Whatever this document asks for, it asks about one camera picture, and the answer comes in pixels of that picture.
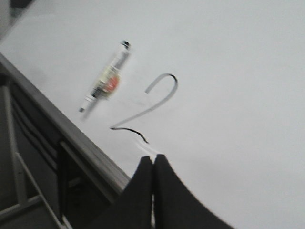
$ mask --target gray metal bar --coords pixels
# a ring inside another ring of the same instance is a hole
[[[65,216],[62,216],[62,221],[66,225],[67,229],[73,229],[73,227],[71,226],[70,222],[67,220],[67,218]]]
[[[40,196],[34,196],[34,197],[30,198],[28,200],[28,202],[23,204],[23,205],[16,204],[16,205],[11,206],[7,209],[4,209],[4,210],[0,211],[0,220],[3,220],[3,219],[5,219],[9,216],[12,216],[12,215],[24,210],[25,208],[27,208],[29,206],[32,206],[32,205],[35,205],[35,204],[38,204],[40,202],[41,202]]]
[[[21,162],[25,172],[27,173],[29,179],[31,180],[32,184],[35,186],[36,190],[38,191],[39,195],[41,196],[41,199],[43,200],[45,206],[47,207],[47,210],[50,212],[51,216],[53,217],[54,221],[56,222],[59,229],[67,229],[67,227],[59,222],[56,215],[52,211],[51,207],[49,206],[46,198],[43,196],[42,191],[40,190],[39,186],[37,185],[34,177],[32,176],[31,172],[29,171],[28,167],[24,163],[21,155],[19,153],[16,153],[17,159]]]
[[[27,190],[25,186],[25,176],[22,166],[19,160],[16,158],[17,143],[14,133],[13,126],[13,117],[12,117],[12,109],[11,109],[11,97],[8,87],[4,86],[4,101],[5,101],[5,110],[8,121],[8,130],[9,130],[9,138],[10,138],[10,152],[13,163],[14,177],[15,177],[15,185],[16,185],[16,194],[19,205],[25,205],[28,202]]]

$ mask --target handwritten number 2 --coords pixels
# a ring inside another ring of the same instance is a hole
[[[131,116],[131,117],[129,117],[129,118],[126,118],[126,119],[124,119],[123,121],[118,122],[117,124],[114,124],[113,126],[110,127],[110,129],[111,129],[111,130],[129,130],[129,131],[132,131],[132,132],[138,134],[139,136],[141,136],[141,138],[144,140],[144,142],[148,143],[148,141],[146,140],[146,138],[145,138],[140,132],[138,132],[138,131],[136,131],[136,130],[133,130],[133,129],[125,128],[125,127],[120,127],[120,126],[123,125],[124,123],[127,123],[127,122],[129,122],[129,121],[131,121],[131,120],[133,120],[133,119],[136,119],[136,118],[138,118],[138,117],[140,117],[140,116],[142,116],[142,115],[145,115],[145,114],[147,114],[147,113],[149,113],[149,112],[155,110],[156,108],[158,108],[159,106],[161,106],[161,105],[163,105],[165,102],[167,102],[167,101],[175,94],[175,92],[177,91],[177,88],[178,88],[178,80],[177,80],[177,78],[176,78],[174,75],[172,75],[172,74],[170,74],[170,73],[164,73],[164,74],[159,75],[159,76],[158,76],[158,77],[157,77],[157,78],[147,87],[147,89],[145,90],[145,93],[148,94],[148,93],[156,86],[156,84],[157,84],[161,79],[163,79],[163,78],[166,77],[166,76],[170,76],[170,77],[172,77],[172,78],[174,79],[174,86],[173,86],[172,90],[168,93],[168,95],[167,95],[165,98],[163,98],[160,102],[156,103],[155,105],[151,106],[150,108],[146,109],[145,111],[142,111],[142,112],[140,112],[140,113],[138,113],[138,114],[135,114],[135,115],[133,115],[133,116]]]

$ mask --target dry erase marker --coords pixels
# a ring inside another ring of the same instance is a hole
[[[119,83],[119,71],[130,54],[129,47],[130,44],[128,42],[121,42],[120,50],[87,93],[85,100],[79,109],[80,112],[86,110],[99,96],[107,97],[114,91]]]

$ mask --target white surface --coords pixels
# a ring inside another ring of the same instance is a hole
[[[211,211],[238,229],[305,228],[303,1],[39,0],[2,52],[127,174],[164,153]],[[78,109],[127,40],[121,84]],[[174,97],[124,127],[109,127]]]

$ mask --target metal frame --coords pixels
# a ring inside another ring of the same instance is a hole
[[[73,229],[73,227],[71,226],[70,222],[67,220],[67,218],[65,216],[62,216],[62,221],[66,225],[67,229]]]
[[[10,153],[12,158],[13,164],[13,172],[14,172],[14,179],[16,185],[16,194],[18,203],[12,207],[4,209],[0,211],[0,220],[5,219],[7,217],[13,216],[14,214],[28,208],[29,206],[35,205],[40,203],[41,201],[44,202],[45,206],[47,207],[48,211],[54,218],[58,228],[60,229],[67,229],[65,224],[59,222],[53,211],[51,210],[48,202],[46,201],[45,197],[43,196],[39,186],[34,180],[31,172],[29,171],[28,167],[24,163],[21,155],[18,152],[17,144],[16,144],[16,137],[14,132],[13,126],[13,116],[12,116],[12,108],[11,108],[11,97],[10,92],[7,86],[3,86],[4,91],[4,102],[5,102],[5,110],[7,115],[7,123],[8,123],[8,132],[9,132],[9,140],[10,140]],[[25,174],[28,175],[30,181],[35,186],[36,190],[38,191],[39,195],[34,196],[32,198],[27,197],[27,190],[25,184]]]

